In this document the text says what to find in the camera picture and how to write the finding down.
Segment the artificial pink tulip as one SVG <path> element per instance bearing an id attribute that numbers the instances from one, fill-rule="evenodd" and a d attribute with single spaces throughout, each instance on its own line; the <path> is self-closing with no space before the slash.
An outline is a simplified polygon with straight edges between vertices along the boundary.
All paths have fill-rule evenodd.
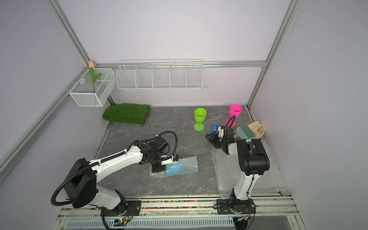
<path id="1" fill-rule="evenodd" d="M 102 74 L 101 73 L 95 74 L 95 72 L 94 72 L 95 63 L 91 60 L 89 60 L 89 62 L 88 62 L 88 67 L 89 67 L 89 73 L 90 73 L 91 79 L 92 79 L 93 91 L 95 93 L 95 83 L 101 77 Z"/>

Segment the bubble wrap sheet stack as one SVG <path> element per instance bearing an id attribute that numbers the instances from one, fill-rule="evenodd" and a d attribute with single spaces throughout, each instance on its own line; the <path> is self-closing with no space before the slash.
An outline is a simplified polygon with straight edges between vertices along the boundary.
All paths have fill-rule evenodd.
<path id="1" fill-rule="evenodd" d="M 266 154 L 270 161 L 270 168 L 266 171 L 253 186 L 250 196 L 270 196 L 287 193 L 284 178 L 278 168 L 275 157 L 265 140 L 261 140 Z M 215 166 L 218 189 L 221 197 L 228 198 L 232 189 L 237 185 L 240 174 L 238 156 L 227 155 L 220 149 L 211 150 L 211 156 Z"/>

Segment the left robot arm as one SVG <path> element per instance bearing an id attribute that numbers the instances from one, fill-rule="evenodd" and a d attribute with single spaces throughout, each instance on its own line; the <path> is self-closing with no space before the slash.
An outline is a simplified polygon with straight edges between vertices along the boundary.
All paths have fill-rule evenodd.
<path id="1" fill-rule="evenodd" d="M 72 205 L 75 209 L 95 206 L 116 216 L 125 215 L 132 208 L 122 193 L 101 187 L 98 183 L 134 164 L 149 163 L 153 173 L 163 172 L 168 164 L 178 163 L 177 144 L 176 133 L 164 131 L 151 139 L 135 140 L 126 149 L 104 158 L 79 159 L 52 194 L 50 203 L 55 207 Z"/>

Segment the green plastic wine glass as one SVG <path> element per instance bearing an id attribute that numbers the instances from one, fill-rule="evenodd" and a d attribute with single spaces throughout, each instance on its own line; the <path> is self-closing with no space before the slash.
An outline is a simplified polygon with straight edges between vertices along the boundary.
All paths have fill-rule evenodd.
<path id="1" fill-rule="evenodd" d="M 202 131 L 204 129 L 203 122 L 206 119 L 207 111 L 204 108 L 197 108 L 194 112 L 195 121 L 197 122 L 194 125 L 196 131 Z"/>

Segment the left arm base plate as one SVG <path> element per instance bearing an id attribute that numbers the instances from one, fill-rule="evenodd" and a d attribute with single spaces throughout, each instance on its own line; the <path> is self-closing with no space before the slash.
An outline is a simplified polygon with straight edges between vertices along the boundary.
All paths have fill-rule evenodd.
<path id="1" fill-rule="evenodd" d="M 120 217 L 120 216 L 138 216 L 140 214 L 142 201 L 141 200 L 128 200 L 123 204 L 119 204 L 113 210 L 107 208 L 101 208 L 105 217 Z"/>

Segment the blue tape dispenser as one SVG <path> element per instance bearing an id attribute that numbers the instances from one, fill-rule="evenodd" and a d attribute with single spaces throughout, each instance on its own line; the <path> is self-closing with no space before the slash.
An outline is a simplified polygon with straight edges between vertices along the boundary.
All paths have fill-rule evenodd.
<path id="1" fill-rule="evenodd" d="M 211 131 L 210 131 L 210 135 L 213 134 L 213 133 L 216 133 L 219 135 L 219 130 L 221 129 L 221 126 L 220 125 L 217 125 L 217 124 L 214 124 L 213 127 L 211 128 Z"/>

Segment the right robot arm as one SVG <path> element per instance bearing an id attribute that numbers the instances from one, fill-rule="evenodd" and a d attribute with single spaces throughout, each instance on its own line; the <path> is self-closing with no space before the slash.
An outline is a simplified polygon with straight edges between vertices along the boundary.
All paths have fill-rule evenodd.
<path id="1" fill-rule="evenodd" d="M 217 128 L 218 132 L 206 135 L 213 147 L 221 149 L 227 155 L 238 156 L 240 178 L 232 189 L 230 202 L 251 200 L 251 191 L 258 178 L 270 168 L 270 161 L 260 139 L 237 139 L 231 125 L 236 116 L 231 116 L 225 126 Z"/>

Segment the green artificial grass mat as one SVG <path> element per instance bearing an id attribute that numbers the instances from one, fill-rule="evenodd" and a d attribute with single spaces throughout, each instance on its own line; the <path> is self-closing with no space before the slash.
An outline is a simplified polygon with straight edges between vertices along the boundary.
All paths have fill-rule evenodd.
<path id="1" fill-rule="evenodd" d="M 106 121 L 143 125 L 150 112 L 148 104 L 115 104 L 108 107 L 102 115 Z"/>

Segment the pink plastic wine glass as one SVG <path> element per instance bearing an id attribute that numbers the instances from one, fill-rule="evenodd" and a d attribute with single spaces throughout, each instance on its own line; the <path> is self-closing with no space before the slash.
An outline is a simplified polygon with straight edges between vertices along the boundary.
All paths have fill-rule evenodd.
<path id="1" fill-rule="evenodd" d="M 232 117 L 235 116 L 236 118 L 238 118 L 242 110 L 243 108 L 238 104 L 232 104 L 230 106 L 230 110 L 229 110 L 230 119 L 227 120 L 228 127 L 234 127 L 236 125 L 235 120 L 233 120 Z"/>

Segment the green dustpan brush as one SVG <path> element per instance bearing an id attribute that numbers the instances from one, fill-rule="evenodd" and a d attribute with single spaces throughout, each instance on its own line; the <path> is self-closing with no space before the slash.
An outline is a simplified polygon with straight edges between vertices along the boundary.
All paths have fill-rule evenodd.
<path id="1" fill-rule="evenodd" d="M 235 130 L 234 138 L 239 138 L 241 140 L 251 140 L 256 137 L 256 134 L 247 126 L 238 126 Z"/>

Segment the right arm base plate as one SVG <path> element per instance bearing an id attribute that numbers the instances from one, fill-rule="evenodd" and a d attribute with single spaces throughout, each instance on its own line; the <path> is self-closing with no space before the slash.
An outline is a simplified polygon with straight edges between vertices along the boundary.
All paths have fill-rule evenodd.
<path id="1" fill-rule="evenodd" d="M 256 205 L 252 199 L 217 199 L 214 205 L 214 209 L 216 209 L 220 215 L 251 215 L 256 213 L 255 208 Z"/>

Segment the white mesh basket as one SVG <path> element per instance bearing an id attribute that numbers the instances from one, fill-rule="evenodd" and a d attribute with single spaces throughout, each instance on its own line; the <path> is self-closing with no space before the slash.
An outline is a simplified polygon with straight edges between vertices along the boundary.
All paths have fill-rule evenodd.
<path id="1" fill-rule="evenodd" d="M 94 68 L 94 72 L 102 74 L 95 83 L 95 93 L 89 69 L 69 92 L 79 107 L 103 107 L 117 84 L 117 78 L 112 69 Z"/>

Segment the blue plastic wine glass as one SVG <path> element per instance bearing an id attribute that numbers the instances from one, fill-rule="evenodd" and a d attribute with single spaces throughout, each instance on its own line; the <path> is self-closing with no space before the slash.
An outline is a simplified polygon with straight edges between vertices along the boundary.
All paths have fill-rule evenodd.
<path id="1" fill-rule="evenodd" d="M 186 172 L 186 165 L 182 163 L 168 164 L 166 166 L 166 176 L 182 175 Z"/>

